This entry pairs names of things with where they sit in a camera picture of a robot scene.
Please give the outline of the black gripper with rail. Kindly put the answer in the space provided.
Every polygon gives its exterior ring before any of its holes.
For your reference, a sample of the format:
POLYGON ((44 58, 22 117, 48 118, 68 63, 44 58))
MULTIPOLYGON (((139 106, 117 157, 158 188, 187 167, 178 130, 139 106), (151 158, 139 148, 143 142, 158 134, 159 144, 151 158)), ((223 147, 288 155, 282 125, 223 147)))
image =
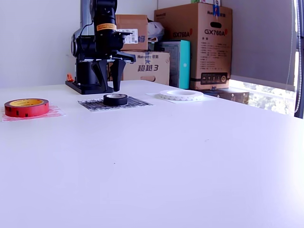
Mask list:
POLYGON ((78 62, 92 62, 91 68, 98 79, 102 92, 106 92, 108 89, 107 62, 113 62, 111 66, 113 89, 118 92, 126 62, 133 63, 135 61, 136 56, 134 54, 121 51, 112 51, 107 54, 95 50, 81 50, 78 54, 78 62))

